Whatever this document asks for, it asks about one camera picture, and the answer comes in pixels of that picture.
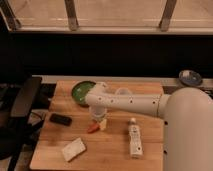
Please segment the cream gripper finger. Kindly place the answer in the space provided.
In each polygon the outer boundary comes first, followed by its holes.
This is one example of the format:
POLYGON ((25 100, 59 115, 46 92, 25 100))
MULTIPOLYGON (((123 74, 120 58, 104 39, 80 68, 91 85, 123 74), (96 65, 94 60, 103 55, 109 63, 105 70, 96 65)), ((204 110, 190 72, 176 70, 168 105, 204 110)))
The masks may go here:
POLYGON ((99 122, 99 127, 101 131, 104 131, 107 128, 107 119, 104 118, 101 122, 99 122))

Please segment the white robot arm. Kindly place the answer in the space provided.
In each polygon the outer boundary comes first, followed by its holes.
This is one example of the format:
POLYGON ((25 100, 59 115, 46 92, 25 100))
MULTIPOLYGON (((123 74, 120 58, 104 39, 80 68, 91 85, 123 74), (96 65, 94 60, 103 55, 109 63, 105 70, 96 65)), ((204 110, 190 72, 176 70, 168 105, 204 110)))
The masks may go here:
POLYGON ((161 118, 163 171, 213 171, 213 99, 198 88, 169 94, 111 94, 97 83, 86 95, 90 107, 161 118))

